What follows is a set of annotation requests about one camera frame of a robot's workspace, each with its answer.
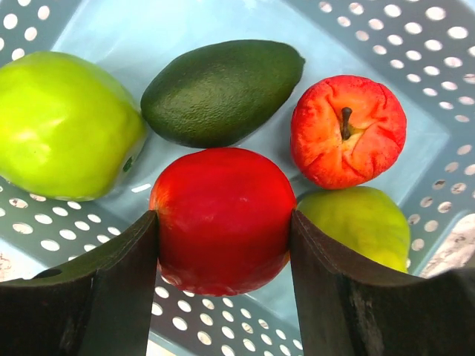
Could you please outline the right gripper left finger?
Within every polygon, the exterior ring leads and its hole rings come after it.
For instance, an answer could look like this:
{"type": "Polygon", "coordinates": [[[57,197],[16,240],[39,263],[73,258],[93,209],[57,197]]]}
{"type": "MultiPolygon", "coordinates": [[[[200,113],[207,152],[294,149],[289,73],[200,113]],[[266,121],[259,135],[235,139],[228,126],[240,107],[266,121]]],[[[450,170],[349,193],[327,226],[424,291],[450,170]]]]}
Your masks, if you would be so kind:
{"type": "Polygon", "coordinates": [[[144,355],[158,256],[148,211],[107,243],[1,283],[2,355],[144,355]]]}

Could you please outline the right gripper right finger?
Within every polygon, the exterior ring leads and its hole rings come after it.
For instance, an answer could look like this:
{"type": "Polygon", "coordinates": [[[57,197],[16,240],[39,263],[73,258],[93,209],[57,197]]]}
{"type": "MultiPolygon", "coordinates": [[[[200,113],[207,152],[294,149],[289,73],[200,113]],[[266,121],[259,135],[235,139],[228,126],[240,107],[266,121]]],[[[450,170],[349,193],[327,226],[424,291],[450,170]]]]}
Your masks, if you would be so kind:
{"type": "Polygon", "coordinates": [[[292,213],[291,268],[306,355],[472,355],[474,270],[395,271],[292,213]]]}

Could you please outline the green fake apple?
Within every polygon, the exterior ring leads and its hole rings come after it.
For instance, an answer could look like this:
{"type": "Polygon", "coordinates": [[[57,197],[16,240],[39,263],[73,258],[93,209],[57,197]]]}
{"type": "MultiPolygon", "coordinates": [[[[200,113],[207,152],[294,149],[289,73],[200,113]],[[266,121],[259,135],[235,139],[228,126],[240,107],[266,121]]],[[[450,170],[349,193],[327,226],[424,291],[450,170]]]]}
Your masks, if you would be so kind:
{"type": "Polygon", "coordinates": [[[103,197],[146,136],[133,96],[95,64],[40,51],[1,68],[1,176],[19,188],[60,200],[103,197]]]}

